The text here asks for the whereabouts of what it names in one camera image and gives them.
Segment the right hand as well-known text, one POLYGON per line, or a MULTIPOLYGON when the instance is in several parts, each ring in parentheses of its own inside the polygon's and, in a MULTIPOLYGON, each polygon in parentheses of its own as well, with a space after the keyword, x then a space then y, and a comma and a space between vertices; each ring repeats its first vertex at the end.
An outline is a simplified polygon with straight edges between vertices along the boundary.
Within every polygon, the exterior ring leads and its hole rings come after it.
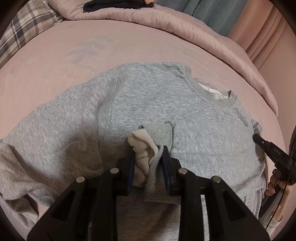
POLYGON ((265 192, 266 196, 272 196, 275 193, 275 188, 280 187, 281 189, 285 189, 283 193, 283 198, 280 202, 280 205, 277 209, 277 211, 274 209, 273 212, 275 212, 275 215, 273 216, 273 219, 276 222, 279 222, 283 216, 283 212, 285 208, 287 207, 288 200, 290 198, 290 195, 292 193, 293 186, 288 182, 280 181, 276 177, 277 169, 273 170, 273 174, 270 177, 269 183, 267 185, 267 190, 265 192))

